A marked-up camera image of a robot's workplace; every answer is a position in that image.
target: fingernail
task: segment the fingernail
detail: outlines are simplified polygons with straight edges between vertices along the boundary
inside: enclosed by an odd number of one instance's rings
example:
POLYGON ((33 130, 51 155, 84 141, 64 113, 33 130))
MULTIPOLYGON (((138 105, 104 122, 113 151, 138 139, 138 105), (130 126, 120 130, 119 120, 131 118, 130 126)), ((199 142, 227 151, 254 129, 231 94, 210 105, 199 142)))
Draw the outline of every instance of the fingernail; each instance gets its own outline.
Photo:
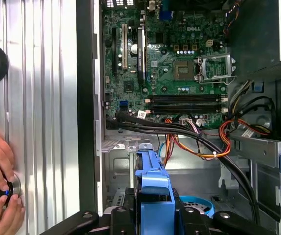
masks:
POLYGON ((10 177, 10 178, 9 178, 9 181, 10 181, 10 182, 14 182, 14 181, 15 181, 15 177, 14 177, 14 176, 10 177))
POLYGON ((7 191, 7 190, 9 190, 8 185, 5 185, 5 186, 3 186, 3 187, 2 187, 2 191, 4 191, 4 192, 5 192, 5 191, 7 191))
POLYGON ((2 202, 6 202, 6 200, 7 200, 7 196, 4 195, 4 196, 1 197, 2 202))
POLYGON ((12 196, 12 198, 13 198, 13 200, 17 200, 17 199, 18 199, 18 195, 17 195, 17 194, 14 194, 14 195, 12 196))

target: green circuit board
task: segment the green circuit board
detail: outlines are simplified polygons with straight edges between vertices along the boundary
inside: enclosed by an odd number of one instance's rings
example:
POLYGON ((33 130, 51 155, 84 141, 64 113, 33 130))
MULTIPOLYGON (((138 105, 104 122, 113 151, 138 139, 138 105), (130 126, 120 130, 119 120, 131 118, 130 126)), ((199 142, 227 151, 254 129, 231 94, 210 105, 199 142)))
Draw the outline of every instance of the green circuit board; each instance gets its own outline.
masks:
MULTIPOLYGON (((146 79, 144 85, 137 81, 137 56, 132 54, 133 45, 137 44, 135 29, 139 26, 140 11, 136 9, 105 10, 103 12, 103 39, 105 51, 105 105, 107 117, 114 118, 120 107, 120 101, 128 101, 128 111, 137 115, 139 110, 148 109, 145 99, 149 95, 160 94, 226 94, 223 83, 199 84, 193 79, 176 80, 174 66, 179 62, 193 61, 198 56, 225 53, 222 34, 224 17, 218 13, 174 13, 172 19, 161 20, 158 12, 146 12, 146 79), (120 66, 122 54, 122 24, 128 27, 128 67, 120 66), (112 29, 116 28, 117 61, 113 64, 112 29), (207 41, 213 40, 216 47, 207 47, 207 41)), ((208 76, 225 74, 225 62, 216 61, 207 66, 208 76)), ((151 121, 163 121, 177 114, 147 114, 151 121)), ((215 128, 222 122, 222 114, 207 114, 207 127, 215 128)))

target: dell logo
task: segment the dell logo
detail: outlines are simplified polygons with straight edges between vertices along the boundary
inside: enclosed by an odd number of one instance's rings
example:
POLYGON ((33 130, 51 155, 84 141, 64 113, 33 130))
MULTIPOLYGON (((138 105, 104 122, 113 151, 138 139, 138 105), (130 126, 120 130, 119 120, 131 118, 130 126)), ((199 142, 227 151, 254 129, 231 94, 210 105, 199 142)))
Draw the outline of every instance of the dell logo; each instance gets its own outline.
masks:
POLYGON ((187 31, 201 31, 200 27, 187 27, 187 31))

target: pci express slot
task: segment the pci express slot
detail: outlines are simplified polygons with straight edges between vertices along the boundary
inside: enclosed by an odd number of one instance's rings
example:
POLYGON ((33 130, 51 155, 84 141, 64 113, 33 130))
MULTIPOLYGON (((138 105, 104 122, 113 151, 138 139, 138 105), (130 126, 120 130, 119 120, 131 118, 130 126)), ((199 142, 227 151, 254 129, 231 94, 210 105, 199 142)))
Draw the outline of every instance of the pci express slot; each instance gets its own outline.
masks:
POLYGON ((117 74, 117 38, 116 38, 116 28, 112 28, 112 72, 113 75, 117 74))
POLYGON ((138 28, 138 53, 137 53, 137 64, 138 64, 138 83, 143 85, 145 82, 145 30, 143 27, 138 28))

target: cpu socket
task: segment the cpu socket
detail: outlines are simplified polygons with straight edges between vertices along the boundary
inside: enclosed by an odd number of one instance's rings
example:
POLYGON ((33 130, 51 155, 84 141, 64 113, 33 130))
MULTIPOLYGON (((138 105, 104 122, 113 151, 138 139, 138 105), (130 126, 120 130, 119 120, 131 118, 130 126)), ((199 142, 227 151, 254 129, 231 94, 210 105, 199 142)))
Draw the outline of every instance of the cpu socket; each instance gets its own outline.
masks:
POLYGON ((194 79, 193 61, 175 61, 173 63, 173 79, 175 81, 186 81, 194 79))

